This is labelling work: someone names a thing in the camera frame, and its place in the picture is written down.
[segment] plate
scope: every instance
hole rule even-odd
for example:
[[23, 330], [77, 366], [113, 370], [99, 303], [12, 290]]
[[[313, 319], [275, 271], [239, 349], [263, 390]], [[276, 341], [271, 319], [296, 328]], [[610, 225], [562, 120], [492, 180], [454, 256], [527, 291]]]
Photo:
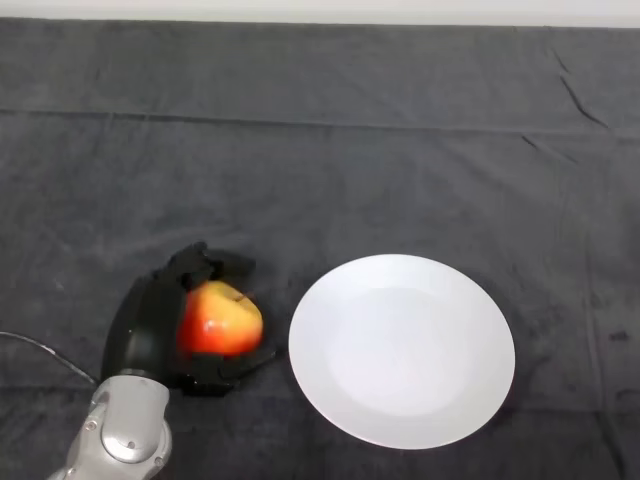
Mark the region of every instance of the plate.
[[377, 255], [341, 265], [298, 305], [293, 373], [330, 422], [385, 447], [460, 440], [502, 405], [515, 369], [491, 297], [439, 262]]

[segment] black cable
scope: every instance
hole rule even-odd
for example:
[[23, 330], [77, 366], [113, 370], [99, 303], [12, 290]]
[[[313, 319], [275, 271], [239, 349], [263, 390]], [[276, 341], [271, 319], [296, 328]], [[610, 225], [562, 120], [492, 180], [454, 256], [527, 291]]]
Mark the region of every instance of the black cable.
[[90, 375], [87, 372], [85, 372], [84, 370], [82, 370], [80, 367], [78, 367], [75, 363], [73, 363], [71, 360], [69, 360], [64, 355], [56, 352], [53, 348], [45, 345], [44, 343], [39, 342], [38, 340], [36, 340], [34, 338], [28, 337], [26, 335], [21, 335], [19, 333], [2, 332], [2, 331], [0, 331], [0, 337], [13, 338], [14, 340], [21, 340], [23, 342], [30, 343], [31, 345], [35, 345], [36, 347], [40, 347], [45, 352], [47, 352], [49, 355], [51, 355], [53, 358], [55, 358], [58, 362], [60, 362], [62, 365], [67, 367], [72, 372], [77, 373], [78, 375], [80, 375], [82, 378], [87, 380], [93, 386], [97, 386], [98, 385], [98, 380], [95, 377], [93, 377], [92, 375]]

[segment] apple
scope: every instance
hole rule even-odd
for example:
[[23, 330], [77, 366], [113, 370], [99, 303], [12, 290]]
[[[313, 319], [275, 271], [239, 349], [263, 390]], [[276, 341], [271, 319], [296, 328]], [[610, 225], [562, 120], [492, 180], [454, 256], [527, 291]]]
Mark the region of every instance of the apple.
[[178, 333], [184, 351], [240, 355], [255, 349], [261, 339], [260, 310], [232, 286], [210, 281], [189, 293]]

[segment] dark gray tablecloth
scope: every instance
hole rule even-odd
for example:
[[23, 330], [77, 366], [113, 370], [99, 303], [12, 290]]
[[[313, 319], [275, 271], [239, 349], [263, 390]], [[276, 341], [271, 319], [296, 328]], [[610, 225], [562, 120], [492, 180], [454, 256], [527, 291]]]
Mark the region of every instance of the dark gray tablecloth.
[[[281, 361], [172, 398], [165, 479], [640, 475], [640, 33], [0, 21], [0, 328], [97, 372], [138, 274], [197, 239], [254, 256], [271, 341], [321, 274], [445, 262], [513, 332], [516, 378], [451, 446], [382, 449]], [[91, 390], [0, 345], [0, 478], [61, 466]]]

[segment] white wall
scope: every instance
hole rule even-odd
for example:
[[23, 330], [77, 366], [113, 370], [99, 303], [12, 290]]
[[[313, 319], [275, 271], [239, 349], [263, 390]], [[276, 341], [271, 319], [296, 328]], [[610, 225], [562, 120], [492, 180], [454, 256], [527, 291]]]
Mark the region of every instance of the white wall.
[[640, 27], [640, 0], [0, 0], [0, 16]]

